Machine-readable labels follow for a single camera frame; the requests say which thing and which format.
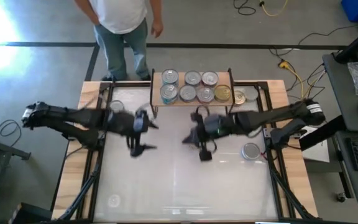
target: grey floor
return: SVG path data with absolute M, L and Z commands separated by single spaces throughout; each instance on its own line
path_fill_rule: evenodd
M 283 1 L 267 1 L 278 11 Z M 351 26 L 340 0 L 289 1 L 285 12 L 267 17 L 258 7 L 253 16 L 240 16 L 231 0 L 163 1 L 165 31 L 155 43 L 215 44 L 297 44 L 310 32 L 330 32 Z M 357 28 L 335 32 L 329 37 L 313 36 L 304 44 L 346 45 L 358 36 Z M 91 23 L 73 1 L 0 0 L 0 42 L 94 42 Z M 36 101 L 76 107 L 92 54 L 90 47 L 0 47 L 0 123 L 20 121 L 24 108 Z M 302 78 L 319 64 L 330 50 L 294 50 L 285 56 Z M 136 79 L 131 51 L 126 50 L 128 72 Z M 231 67 L 237 80 L 283 79 L 290 86 L 294 77 L 277 68 L 279 60 L 268 50 L 149 49 L 148 64 L 157 71 L 225 71 Z M 92 80 L 106 74 L 102 52 L 96 61 Z M 339 114 L 327 77 L 320 85 L 327 89 L 316 97 L 328 120 Z M 299 96 L 299 86 L 290 92 Z M 13 139 L 0 139 L 9 144 Z M 0 220 L 10 217 L 19 202 L 50 209 L 63 162 L 67 141 L 46 128 L 30 131 L 16 144 L 32 153 L 25 162 L 13 158 L 0 186 Z M 327 220 L 358 222 L 355 200 L 337 203 L 332 194 L 342 191 L 336 174 L 310 173 L 318 212 Z

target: black metal frame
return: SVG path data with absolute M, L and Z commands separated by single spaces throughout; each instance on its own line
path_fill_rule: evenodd
M 273 108 L 272 101 L 270 99 L 269 86 L 268 86 L 267 82 L 235 82 L 232 79 L 231 79 L 231 81 L 232 81 L 232 90 L 233 91 L 234 91 L 235 86 L 254 86 L 257 90 L 264 91 L 267 109 L 271 110 Z M 117 82 L 117 83 L 102 82 L 100 85 L 100 88 L 99 88 L 99 93 L 103 93 L 104 90 L 106 90 L 108 88 L 108 101 L 107 101 L 107 104 L 108 104 L 112 100 L 112 95 L 113 95 L 113 91 L 115 88 L 151 87 L 151 86 L 152 86 L 152 81 L 151 82 Z M 98 103 L 97 103 L 97 108 L 100 108 L 101 104 L 102 104 L 102 101 L 101 101 L 101 99 L 99 99 Z M 260 111 L 264 110 L 263 105 L 262 105 L 262 98 L 260 95 L 257 98 L 257 105 L 258 105 L 258 108 Z M 275 123 L 272 123 L 270 125 L 273 128 L 276 127 Z M 103 147 L 101 150 L 99 150 L 98 161 L 96 162 L 99 164 L 100 167 L 102 166 L 105 142 L 106 141 L 104 138 L 103 139 Z M 287 173 L 285 170 L 284 158 L 283 158 L 283 154 L 281 151 L 277 152 L 277 159 L 278 159 L 278 163 L 280 165 L 280 173 L 281 173 L 283 179 L 285 180 L 285 183 L 289 185 Z M 86 164 L 85 164 L 85 170 L 84 170 L 84 176 L 83 176 L 83 184 L 86 182 L 86 180 L 88 179 L 88 177 L 90 175 L 92 160 L 93 160 L 93 151 L 88 151 L 87 158 L 86 158 Z M 281 219 L 281 218 L 284 218 L 284 214 L 283 214 L 283 207 L 282 207 L 281 200 L 280 200 L 280 193 L 278 191 L 278 183 L 272 176 L 271 176 L 271 180 L 272 180 L 273 196 L 275 199 L 275 206 L 277 209 L 277 217 L 278 217 L 278 219 Z M 94 210 L 95 210 L 96 198 L 97 198 L 97 194 L 98 194 L 98 185 L 99 185 L 99 176 L 96 178 L 94 185 L 93 185 L 93 189 L 92 189 L 92 193 L 91 193 L 91 201 L 90 201 L 90 206 L 89 206 L 89 211 L 88 211 L 88 217 L 86 217 L 86 219 L 85 219 L 85 220 L 89 220 L 91 222 L 93 221 L 93 218 L 94 218 Z M 84 219 L 83 218 L 84 202 L 85 202 L 85 200 L 82 200 L 80 206 L 76 210 L 77 211 L 76 219 L 79 221 Z M 288 199 L 287 199 L 287 205 L 288 205 L 288 210 L 290 211 L 290 218 L 294 218 L 295 211 L 294 211 L 293 205 L 289 202 Z

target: tin can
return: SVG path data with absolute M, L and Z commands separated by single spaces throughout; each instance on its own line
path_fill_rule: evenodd
M 219 77 L 216 72 L 204 72 L 202 81 L 206 86 L 215 86 L 219 81 Z
M 167 69 L 162 72 L 162 83 L 163 85 L 171 84 L 178 86 L 179 73 L 174 69 Z
M 181 100 L 183 100 L 186 103 L 189 103 L 196 98 L 197 91 L 196 88 L 194 88 L 193 86 L 185 85 L 182 88 L 180 88 L 179 95 Z
M 241 149 L 241 155 L 244 159 L 254 161 L 260 156 L 260 149 L 254 143 L 248 143 Z
M 246 96 L 240 90 L 234 91 L 234 99 L 235 99 L 236 106 L 240 106 L 240 105 L 242 105 L 243 103 L 246 102 Z
M 231 89 L 227 85 L 218 85 L 215 87 L 215 100 L 226 102 L 231 97 Z
M 258 90 L 253 86 L 247 86 L 244 90 L 244 94 L 247 101 L 255 101 L 259 96 Z
M 201 75 L 196 71 L 186 72 L 185 82 L 187 85 L 198 86 L 201 83 Z
M 197 98 L 200 103 L 210 103 L 214 100 L 214 90 L 209 87 L 202 87 L 197 91 Z
M 173 104 L 178 98 L 178 89 L 171 84 L 164 85 L 160 89 L 160 94 L 164 104 Z

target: table frame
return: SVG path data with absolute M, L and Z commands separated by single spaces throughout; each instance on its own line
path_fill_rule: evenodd
M 270 92 L 269 92 L 269 83 L 268 81 L 235 81 L 234 86 L 254 86 L 257 89 L 260 90 L 260 95 L 257 99 L 257 104 L 260 111 L 263 110 L 271 110 L 273 108 L 272 101 L 270 98 Z M 117 83 L 110 83 L 110 82 L 101 82 L 99 84 L 99 93 L 103 94 L 103 92 L 108 89 L 108 101 L 111 101 L 112 99 L 112 93 L 115 87 L 122 88 L 122 87 L 150 87 L 150 82 L 117 82 Z M 98 100 L 96 104 L 96 108 L 103 108 L 103 102 L 101 99 Z M 276 124 L 269 124 L 267 125 L 269 128 L 276 128 Z M 82 185 L 86 182 L 90 175 L 90 170 L 92 165 L 96 163 L 95 157 L 98 157 L 98 161 L 100 162 L 100 166 L 102 166 L 101 161 L 103 158 L 103 150 L 99 151 L 99 153 L 96 151 L 89 150 L 86 156 L 86 162 L 85 162 L 85 170 L 82 180 Z M 284 155 L 282 151 L 277 152 L 277 161 L 275 161 L 276 167 L 279 169 L 282 177 L 285 180 L 285 183 L 289 185 L 286 166 L 284 163 Z M 87 217 L 89 220 L 93 220 L 94 218 L 94 209 L 96 205 L 96 196 L 98 193 L 98 184 L 99 184 L 99 177 L 96 179 L 96 182 L 94 183 L 92 190 L 89 190 L 88 196 L 89 198 L 84 199 L 81 202 L 80 207 L 77 210 L 76 213 L 76 219 L 81 219 L 83 217 Z M 53 200 L 53 205 L 51 210 L 53 210 L 55 206 L 55 202 L 57 199 L 57 193 L 58 193 L 58 187 L 55 194 L 55 198 Z M 277 185 L 275 179 L 272 177 L 272 188 L 273 188 L 273 195 L 275 197 L 275 203 L 276 203 L 276 209 L 277 209 L 277 215 L 278 218 L 283 218 L 284 216 L 295 218 L 296 213 L 293 208 L 293 205 L 287 200 L 287 197 L 283 197 L 283 192 L 281 188 Z

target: blue jeans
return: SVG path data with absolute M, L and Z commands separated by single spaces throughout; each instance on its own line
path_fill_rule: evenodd
M 117 81 L 126 80 L 127 67 L 124 58 L 124 40 L 134 51 L 136 74 L 141 78 L 149 75 L 146 64 L 146 19 L 132 32 L 128 34 L 113 34 L 102 25 L 94 27 L 96 40 L 107 59 L 109 75 Z

